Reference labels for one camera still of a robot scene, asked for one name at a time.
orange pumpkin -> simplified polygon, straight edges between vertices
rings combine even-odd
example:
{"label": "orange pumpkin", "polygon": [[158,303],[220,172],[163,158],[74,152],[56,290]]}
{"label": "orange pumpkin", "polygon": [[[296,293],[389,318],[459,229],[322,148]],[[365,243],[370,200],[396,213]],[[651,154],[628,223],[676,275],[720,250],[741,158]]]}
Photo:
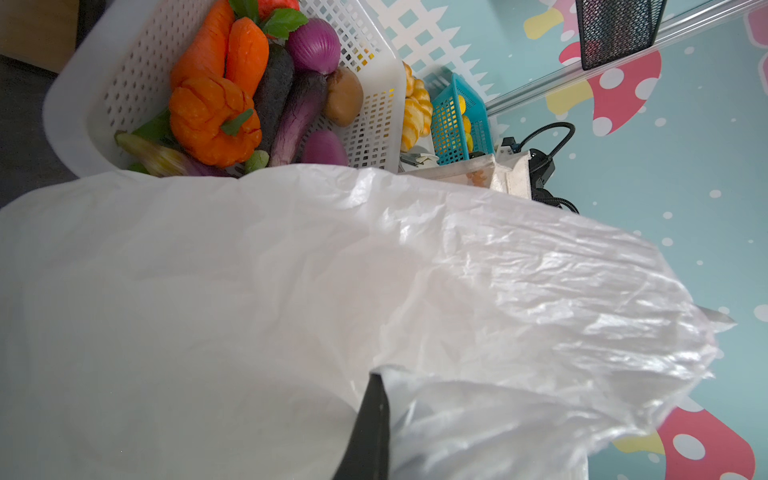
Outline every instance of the orange pumpkin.
{"label": "orange pumpkin", "polygon": [[188,78],[170,96],[170,129],[193,157],[206,165],[231,167],[248,160],[261,143],[261,123],[253,115],[237,135],[221,125],[253,109],[253,99],[226,78]]}

crumpled plastic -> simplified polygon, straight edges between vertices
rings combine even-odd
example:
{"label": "crumpled plastic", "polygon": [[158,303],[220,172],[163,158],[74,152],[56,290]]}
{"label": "crumpled plastic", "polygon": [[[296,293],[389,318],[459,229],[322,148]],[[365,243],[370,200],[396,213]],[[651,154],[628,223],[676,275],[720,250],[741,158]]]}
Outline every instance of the crumpled plastic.
{"label": "crumpled plastic", "polygon": [[708,373],[657,249],[381,170],[102,174],[0,210],[0,477],[331,478],[369,372],[390,478],[547,478]]}

basket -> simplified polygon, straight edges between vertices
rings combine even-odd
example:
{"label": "basket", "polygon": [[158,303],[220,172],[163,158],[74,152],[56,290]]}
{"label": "basket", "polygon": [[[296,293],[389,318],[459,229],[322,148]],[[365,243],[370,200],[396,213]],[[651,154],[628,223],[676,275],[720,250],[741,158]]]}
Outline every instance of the basket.
{"label": "basket", "polygon": [[[134,159],[114,142],[162,111],[170,70],[215,0],[116,0],[58,76],[43,125],[61,161],[79,177],[126,168]],[[308,17],[329,22],[342,65],[357,73],[364,102],[346,128],[321,117],[311,131],[335,131],[351,167],[397,171],[406,74],[383,29],[359,0],[300,0]]]}
{"label": "basket", "polygon": [[650,48],[667,0],[577,0],[584,70]]}
{"label": "basket", "polygon": [[432,114],[432,141],[435,154],[440,157],[438,164],[469,160],[471,153],[467,149],[467,136],[464,133],[462,114],[458,108],[458,96],[464,97],[467,110],[464,113],[472,124],[474,151],[484,154],[493,153],[491,128],[488,124],[488,112],[479,95],[467,84],[461,75],[453,74],[451,84],[435,98]]}

dark floor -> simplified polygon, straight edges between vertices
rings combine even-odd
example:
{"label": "dark floor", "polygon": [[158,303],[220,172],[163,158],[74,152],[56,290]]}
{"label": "dark floor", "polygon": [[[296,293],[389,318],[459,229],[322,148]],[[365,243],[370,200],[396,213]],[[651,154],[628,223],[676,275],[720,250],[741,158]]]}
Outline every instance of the dark floor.
{"label": "dark floor", "polygon": [[0,207],[40,187],[76,178],[56,157],[42,123],[55,75],[0,56]]}

onion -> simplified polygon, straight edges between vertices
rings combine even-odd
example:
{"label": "onion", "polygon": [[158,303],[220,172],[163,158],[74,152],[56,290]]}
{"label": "onion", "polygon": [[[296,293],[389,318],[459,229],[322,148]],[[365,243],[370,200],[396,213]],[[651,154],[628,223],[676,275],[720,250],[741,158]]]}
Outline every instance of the onion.
{"label": "onion", "polygon": [[306,139],[303,164],[325,164],[349,166],[349,158],[341,140],[332,131],[319,130]]}
{"label": "onion", "polygon": [[339,66],[341,43],[336,30],[320,18],[310,18],[288,37],[286,50],[293,57],[296,70],[314,70],[332,74]]}

